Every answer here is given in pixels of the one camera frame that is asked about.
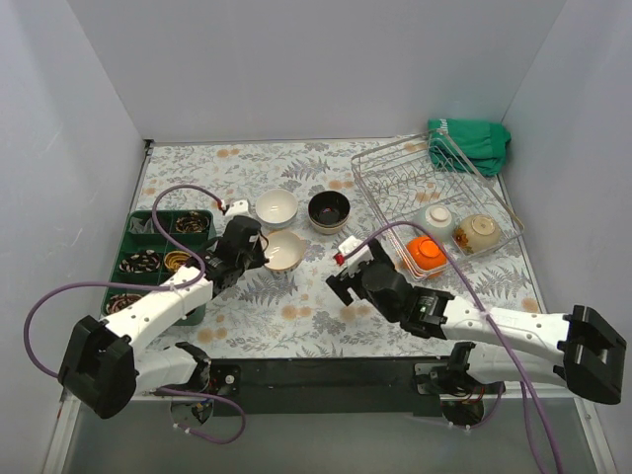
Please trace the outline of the white blue striped bowl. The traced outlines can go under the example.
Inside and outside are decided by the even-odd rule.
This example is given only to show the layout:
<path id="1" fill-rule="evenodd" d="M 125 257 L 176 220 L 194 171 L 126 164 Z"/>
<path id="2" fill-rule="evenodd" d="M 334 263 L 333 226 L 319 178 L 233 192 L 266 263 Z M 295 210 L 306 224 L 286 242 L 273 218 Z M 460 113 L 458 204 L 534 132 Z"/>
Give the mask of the white blue striped bowl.
<path id="1" fill-rule="evenodd" d="M 274 274 L 294 271 L 304 258 L 306 242 L 293 232 L 280 230 L 268 236 L 265 268 Z"/>

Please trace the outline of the orange plastic bowl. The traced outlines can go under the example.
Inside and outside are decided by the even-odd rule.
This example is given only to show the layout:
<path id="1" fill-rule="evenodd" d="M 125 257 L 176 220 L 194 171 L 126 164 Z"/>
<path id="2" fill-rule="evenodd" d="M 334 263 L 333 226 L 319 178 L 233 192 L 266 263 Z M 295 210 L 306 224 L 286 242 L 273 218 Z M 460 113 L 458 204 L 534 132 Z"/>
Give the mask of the orange plastic bowl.
<path id="1" fill-rule="evenodd" d="M 410 260 L 407 268 L 417 278 L 434 278 L 443 273 L 447 258 L 439 246 L 427 235 L 418 236 L 406 245 Z"/>

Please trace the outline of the plain white bowl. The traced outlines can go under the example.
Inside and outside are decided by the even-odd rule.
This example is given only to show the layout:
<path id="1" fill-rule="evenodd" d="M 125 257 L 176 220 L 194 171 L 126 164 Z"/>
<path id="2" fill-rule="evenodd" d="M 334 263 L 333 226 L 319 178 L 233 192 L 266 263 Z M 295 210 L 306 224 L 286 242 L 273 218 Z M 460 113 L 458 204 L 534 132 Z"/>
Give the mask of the plain white bowl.
<path id="1" fill-rule="evenodd" d="M 274 189 L 261 194 L 255 205 L 258 219 L 271 229 L 288 227 L 296 217 L 298 201 L 284 189 Z"/>

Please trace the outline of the beige gold dotted bowl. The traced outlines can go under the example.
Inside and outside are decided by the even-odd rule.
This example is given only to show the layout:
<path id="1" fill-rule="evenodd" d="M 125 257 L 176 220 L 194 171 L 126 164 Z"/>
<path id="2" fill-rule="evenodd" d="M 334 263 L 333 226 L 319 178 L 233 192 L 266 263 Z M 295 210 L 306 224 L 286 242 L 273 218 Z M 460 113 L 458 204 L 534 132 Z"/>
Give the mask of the beige gold dotted bowl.
<path id="1" fill-rule="evenodd" d="M 336 191 L 325 191 L 311 198 L 308 203 L 310 220 L 322 228 L 334 228 L 344 224 L 351 212 L 349 199 Z"/>

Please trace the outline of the pale green checked bowl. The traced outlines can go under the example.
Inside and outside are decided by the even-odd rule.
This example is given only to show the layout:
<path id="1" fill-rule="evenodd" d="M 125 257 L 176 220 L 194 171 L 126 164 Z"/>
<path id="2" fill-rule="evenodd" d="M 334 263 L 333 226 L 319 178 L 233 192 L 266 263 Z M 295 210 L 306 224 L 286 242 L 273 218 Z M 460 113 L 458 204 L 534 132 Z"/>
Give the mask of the pale green checked bowl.
<path id="1" fill-rule="evenodd" d="M 440 242 L 451 238 L 456 221 L 452 212 L 443 204 L 429 204 L 421 208 L 412 221 L 426 229 L 425 234 Z"/>

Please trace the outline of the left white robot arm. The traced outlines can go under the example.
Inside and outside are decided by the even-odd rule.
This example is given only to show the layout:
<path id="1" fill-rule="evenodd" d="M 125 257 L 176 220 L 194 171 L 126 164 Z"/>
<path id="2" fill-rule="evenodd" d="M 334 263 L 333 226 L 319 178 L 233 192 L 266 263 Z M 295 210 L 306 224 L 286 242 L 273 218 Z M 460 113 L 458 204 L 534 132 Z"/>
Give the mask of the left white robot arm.
<path id="1" fill-rule="evenodd" d="M 202 393 L 210 357 L 186 342 L 148 348 L 177 321 L 235 285 L 245 271 L 267 263 L 260 223 L 237 215 L 210 249 L 198 252 L 163 283 L 121 311 L 73 328 L 57 376 L 61 385 L 100 418 L 119 413 L 133 396 L 163 387 Z"/>

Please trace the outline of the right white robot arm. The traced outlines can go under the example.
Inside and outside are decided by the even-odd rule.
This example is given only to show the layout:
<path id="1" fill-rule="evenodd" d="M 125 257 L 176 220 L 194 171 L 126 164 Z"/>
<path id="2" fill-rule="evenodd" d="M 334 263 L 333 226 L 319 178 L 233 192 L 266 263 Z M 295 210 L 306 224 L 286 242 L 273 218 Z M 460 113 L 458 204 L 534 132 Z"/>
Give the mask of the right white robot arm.
<path id="1" fill-rule="evenodd" d="M 345 304 L 364 299 L 416 337 L 455 343 L 457 361 L 446 378 L 458 392 L 528 377 L 603 405 L 622 399 L 627 343 L 588 306 L 554 314 L 484 312 L 461 296 L 408 283 L 375 239 L 347 238 L 335 261 L 341 270 L 327 284 Z"/>

